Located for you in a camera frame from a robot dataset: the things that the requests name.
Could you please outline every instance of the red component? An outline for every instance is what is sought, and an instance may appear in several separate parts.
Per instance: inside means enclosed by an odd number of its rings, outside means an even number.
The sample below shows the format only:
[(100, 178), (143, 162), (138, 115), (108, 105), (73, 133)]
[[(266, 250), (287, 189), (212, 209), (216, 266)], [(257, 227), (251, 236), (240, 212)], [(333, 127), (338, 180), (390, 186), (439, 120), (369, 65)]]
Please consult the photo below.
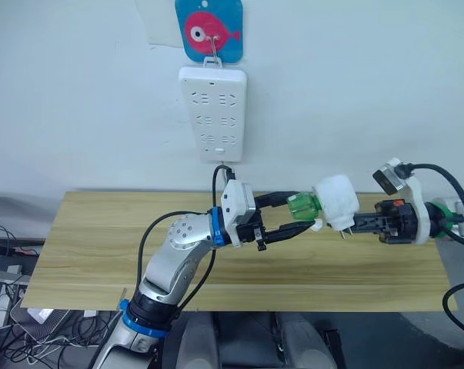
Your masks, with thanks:
[(219, 51), (230, 37), (239, 40), (240, 32), (230, 33), (223, 22), (209, 12), (196, 12), (192, 13), (185, 21), (185, 36), (191, 47), (197, 52), (212, 55), (210, 38), (215, 38), (215, 48), (216, 51)]

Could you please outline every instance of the wooden tabletop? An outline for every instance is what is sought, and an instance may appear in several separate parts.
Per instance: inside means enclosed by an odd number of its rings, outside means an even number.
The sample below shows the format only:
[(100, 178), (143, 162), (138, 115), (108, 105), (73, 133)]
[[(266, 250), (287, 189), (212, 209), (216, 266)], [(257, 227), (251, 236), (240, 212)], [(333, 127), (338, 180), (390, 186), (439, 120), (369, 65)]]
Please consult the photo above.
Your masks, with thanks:
[[(372, 211), (383, 198), (359, 194), (363, 211)], [(134, 291), (137, 249), (146, 227), (170, 211), (210, 207), (211, 196), (204, 193), (66, 193), (22, 306), (115, 310)], [(286, 207), (265, 208), (263, 218), (268, 229), (292, 221)], [(143, 270), (173, 220), (151, 233)], [(323, 228), (270, 244), (263, 252), (255, 244), (220, 249), (208, 281), (188, 309), (440, 311), (448, 288), (434, 242), (382, 244), (373, 234), (342, 240)]]

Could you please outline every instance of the fish sign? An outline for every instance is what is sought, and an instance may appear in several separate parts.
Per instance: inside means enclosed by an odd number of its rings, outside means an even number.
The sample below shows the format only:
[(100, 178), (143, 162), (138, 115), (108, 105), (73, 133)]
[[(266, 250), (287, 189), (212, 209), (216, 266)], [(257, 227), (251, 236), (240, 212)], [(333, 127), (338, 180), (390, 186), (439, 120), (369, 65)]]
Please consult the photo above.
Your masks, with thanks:
[(213, 56), (212, 42), (224, 63), (242, 57), (240, 0), (175, 0), (185, 53), (194, 62)]

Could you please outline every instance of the white power strip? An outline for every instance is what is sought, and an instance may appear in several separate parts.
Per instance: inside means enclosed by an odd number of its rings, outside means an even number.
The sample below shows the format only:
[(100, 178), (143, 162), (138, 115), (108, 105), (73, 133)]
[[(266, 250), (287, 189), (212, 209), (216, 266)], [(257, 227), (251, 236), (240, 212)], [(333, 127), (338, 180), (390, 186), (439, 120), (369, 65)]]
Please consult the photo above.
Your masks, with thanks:
[(247, 76), (238, 69), (183, 67), (179, 81), (201, 159), (240, 161)]

